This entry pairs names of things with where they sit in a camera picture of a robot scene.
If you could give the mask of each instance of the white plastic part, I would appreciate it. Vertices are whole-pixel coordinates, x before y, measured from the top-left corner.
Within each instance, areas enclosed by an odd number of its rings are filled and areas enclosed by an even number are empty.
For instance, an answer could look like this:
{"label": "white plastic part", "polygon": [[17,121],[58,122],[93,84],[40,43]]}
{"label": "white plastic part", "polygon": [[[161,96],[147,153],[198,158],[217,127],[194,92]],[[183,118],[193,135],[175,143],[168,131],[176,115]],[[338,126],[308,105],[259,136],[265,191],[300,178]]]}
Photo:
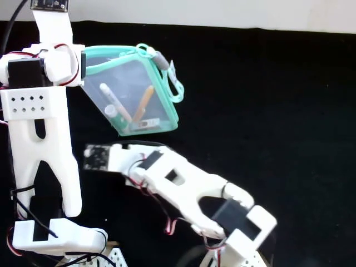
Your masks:
{"label": "white plastic part", "polygon": [[[17,188],[33,185],[39,162],[45,161],[61,184],[65,214],[78,216],[82,198],[78,164],[72,153],[66,88],[2,90],[0,94],[4,119],[8,121]],[[44,139],[36,134],[35,119],[44,119]],[[34,189],[17,194],[27,208],[33,195]]]}
{"label": "white plastic part", "polygon": [[260,229],[260,232],[254,240],[251,240],[241,230],[233,231],[225,242],[223,262],[230,263],[228,266],[239,267],[253,257],[254,252],[277,225],[277,220],[261,206],[254,206],[246,217]]}
{"label": "white plastic part", "polygon": [[33,10],[41,43],[73,43],[73,31],[67,12]]}
{"label": "white plastic part", "polygon": [[72,76],[71,56],[63,51],[51,51],[46,53],[44,67],[46,76],[51,82],[59,82],[70,79]]}
{"label": "white plastic part", "polygon": [[63,256],[66,252],[100,253],[105,247],[107,233],[102,229],[79,226],[68,219],[52,219],[50,229],[58,238],[48,235],[46,241],[33,241],[35,221],[16,221],[12,245],[18,250]]}
{"label": "white plastic part", "polygon": [[[111,250],[110,254],[107,256],[111,259],[115,264],[116,267],[127,267],[125,258],[119,248],[114,248]],[[111,267],[110,263],[108,263],[105,259],[101,257],[97,257],[93,261],[80,263],[80,264],[73,264],[73,267],[82,267],[82,266],[90,266],[90,267]]]}
{"label": "white plastic part", "polygon": [[[59,45],[61,43],[36,43],[32,44],[31,47],[24,48],[22,51],[23,52],[28,52],[32,54],[38,54],[40,53],[41,50],[46,50],[43,51],[39,54],[40,58],[44,58],[44,65],[45,65],[45,71],[46,74],[50,73],[50,75],[55,74],[57,71],[59,72],[65,72],[69,73],[69,77],[65,77],[61,80],[58,80],[55,82],[55,85],[59,85],[61,83],[67,82],[71,80],[74,75],[78,71],[77,77],[69,84],[67,84],[67,87],[75,87],[75,86],[83,86],[84,81],[82,81],[82,61],[81,61],[81,54],[85,49],[85,46],[81,44],[72,44],[72,43],[65,43],[65,46],[61,46],[55,49],[56,45]],[[56,62],[54,60],[47,60],[47,57],[51,57],[52,53],[56,52],[62,52],[70,56],[70,62]]]}
{"label": "white plastic part", "polygon": [[123,149],[122,145],[115,144],[110,148],[110,156],[108,161],[107,171],[120,172],[126,176],[131,176],[132,173],[128,173],[129,168],[131,169],[140,164],[137,162],[133,165],[135,161],[142,160],[147,157],[150,153],[155,151],[157,147],[155,146],[143,146],[143,145],[129,145],[128,149]]}
{"label": "white plastic part", "polygon": [[[267,267],[267,265],[265,264],[262,257],[257,251],[255,251],[253,255],[250,258],[246,259],[243,263],[233,262],[233,259],[228,257],[227,258],[232,261],[227,261],[226,257],[227,257],[226,251],[223,249],[221,252],[221,258],[222,258],[221,266],[223,267]],[[217,267],[216,260],[214,260],[209,265],[212,258],[214,258],[214,251],[209,251],[203,258],[199,267]]]}
{"label": "white plastic part", "polygon": [[[153,193],[179,209],[198,234],[218,239],[225,237],[222,227],[202,213],[198,204],[202,197],[221,197],[224,192],[225,198],[233,197],[248,209],[253,206],[253,198],[245,190],[234,184],[226,184],[227,181],[222,177],[208,174],[167,147],[160,147],[158,151],[162,156],[152,166],[147,170],[134,168],[131,177],[138,182],[145,180]],[[166,176],[172,170],[177,177],[170,181]]]}

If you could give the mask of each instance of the white marker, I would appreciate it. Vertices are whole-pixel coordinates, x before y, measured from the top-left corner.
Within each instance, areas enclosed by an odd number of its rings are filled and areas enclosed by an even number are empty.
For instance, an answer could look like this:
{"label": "white marker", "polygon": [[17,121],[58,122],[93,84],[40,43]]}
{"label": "white marker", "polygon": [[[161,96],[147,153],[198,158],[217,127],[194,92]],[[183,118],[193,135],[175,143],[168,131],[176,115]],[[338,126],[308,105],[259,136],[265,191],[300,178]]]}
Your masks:
{"label": "white marker", "polygon": [[106,85],[106,83],[100,84],[100,90],[106,96],[106,98],[113,104],[116,110],[125,118],[128,123],[131,123],[132,118],[130,114],[127,112],[125,107],[121,104],[121,102],[117,99],[117,97],[113,94],[111,89]]}

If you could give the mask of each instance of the black plastic part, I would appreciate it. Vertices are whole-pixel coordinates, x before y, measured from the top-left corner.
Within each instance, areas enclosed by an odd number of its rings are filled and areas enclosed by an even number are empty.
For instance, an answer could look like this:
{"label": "black plastic part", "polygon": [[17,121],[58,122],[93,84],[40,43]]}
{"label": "black plastic part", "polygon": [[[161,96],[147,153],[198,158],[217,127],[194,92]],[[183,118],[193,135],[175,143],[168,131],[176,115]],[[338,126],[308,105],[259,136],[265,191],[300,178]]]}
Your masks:
{"label": "black plastic part", "polygon": [[87,55],[82,52],[81,54],[81,57],[82,57],[82,79],[85,78],[86,76],[86,70],[87,70]]}
{"label": "black plastic part", "polygon": [[42,58],[23,58],[8,63],[9,89],[53,86],[45,76]]}
{"label": "black plastic part", "polygon": [[143,168],[148,170],[163,154],[160,151],[152,152],[147,159],[145,159],[141,164],[138,165],[138,168]]}
{"label": "black plastic part", "polygon": [[235,229],[239,229],[248,238],[255,240],[257,235],[261,232],[261,229],[246,217],[248,212],[249,211],[242,207],[237,201],[228,199],[211,219],[224,228],[227,236]]}
{"label": "black plastic part", "polygon": [[68,12],[69,0],[31,0],[31,9]]}
{"label": "black plastic part", "polygon": [[[64,217],[61,197],[33,196],[29,209],[48,227],[51,219]],[[38,224],[34,224],[33,241],[46,240],[48,240],[48,231]]]}
{"label": "black plastic part", "polygon": [[84,158],[84,170],[107,171],[111,146],[87,145],[90,156]]}

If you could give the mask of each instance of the white plastic bracket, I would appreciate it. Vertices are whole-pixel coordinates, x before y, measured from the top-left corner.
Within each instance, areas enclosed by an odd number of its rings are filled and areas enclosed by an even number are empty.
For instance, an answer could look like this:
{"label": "white plastic bracket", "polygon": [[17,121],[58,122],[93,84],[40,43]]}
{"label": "white plastic bracket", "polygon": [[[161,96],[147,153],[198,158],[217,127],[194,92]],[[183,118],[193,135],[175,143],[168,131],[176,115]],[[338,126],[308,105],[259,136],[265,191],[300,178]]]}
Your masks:
{"label": "white plastic bracket", "polygon": [[260,232],[254,240],[251,240],[241,230],[233,231],[225,242],[225,256],[222,257],[223,263],[225,262],[227,266],[239,267],[246,263],[246,260],[249,262],[248,259],[253,257],[253,253],[277,225],[275,217],[261,206],[254,206],[246,217],[260,229]]}
{"label": "white plastic bracket", "polygon": [[73,43],[73,31],[67,12],[33,10],[41,43]]}
{"label": "white plastic bracket", "polygon": [[[127,267],[125,258],[123,257],[123,254],[119,248],[113,248],[107,257],[116,264],[116,267]],[[105,259],[100,257],[97,257],[93,261],[87,261],[81,264],[73,264],[73,267],[83,267],[83,266],[111,267],[110,263],[108,263]]]}
{"label": "white plastic bracket", "polygon": [[[45,161],[61,184],[65,214],[78,216],[82,199],[78,164],[72,153],[66,88],[12,89],[2,90],[0,94],[4,119],[8,121],[16,187],[33,185],[38,165]],[[44,119],[44,139],[36,134],[36,119]],[[29,208],[33,195],[34,189],[19,192],[17,196]]]}
{"label": "white plastic bracket", "polygon": [[[208,174],[167,147],[159,147],[156,151],[161,153],[159,159],[147,170],[134,168],[133,179],[137,182],[145,180],[149,190],[179,209],[198,234],[217,239],[225,237],[223,228],[202,213],[198,202],[204,196],[233,198],[246,209],[252,208],[254,200],[242,188],[218,175]],[[171,181],[166,176],[172,170],[176,177]]]}
{"label": "white plastic bracket", "polygon": [[[217,267],[216,260],[209,265],[212,258],[216,258],[214,257],[214,251],[210,251],[205,255],[199,267]],[[222,267],[267,267],[258,251],[255,251],[251,257],[244,260],[242,263],[235,262],[234,258],[228,257],[224,250],[221,252],[221,258]]]}
{"label": "white plastic bracket", "polygon": [[66,252],[100,253],[106,245],[107,233],[102,229],[79,226],[68,219],[51,219],[50,229],[58,238],[33,241],[35,221],[16,221],[12,245],[18,250],[39,254],[64,256]]}

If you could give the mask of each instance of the hole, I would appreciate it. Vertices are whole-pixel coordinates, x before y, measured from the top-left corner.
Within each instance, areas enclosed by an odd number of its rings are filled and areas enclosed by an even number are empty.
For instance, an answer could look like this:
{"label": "hole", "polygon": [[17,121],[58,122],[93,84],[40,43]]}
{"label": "hole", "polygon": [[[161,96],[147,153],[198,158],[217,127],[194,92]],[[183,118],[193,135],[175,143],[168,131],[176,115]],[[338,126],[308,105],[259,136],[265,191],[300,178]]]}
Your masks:
{"label": "hole", "polygon": [[36,130],[36,135],[41,139],[45,139],[45,137],[46,137],[46,127],[45,127],[44,119],[34,120],[34,128]]}
{"label": "hole", "polygon": [[185,180],[180,177],[174,170],[171,170],[167,175],[166,179],[174,183],[175,185],[184,184]]}

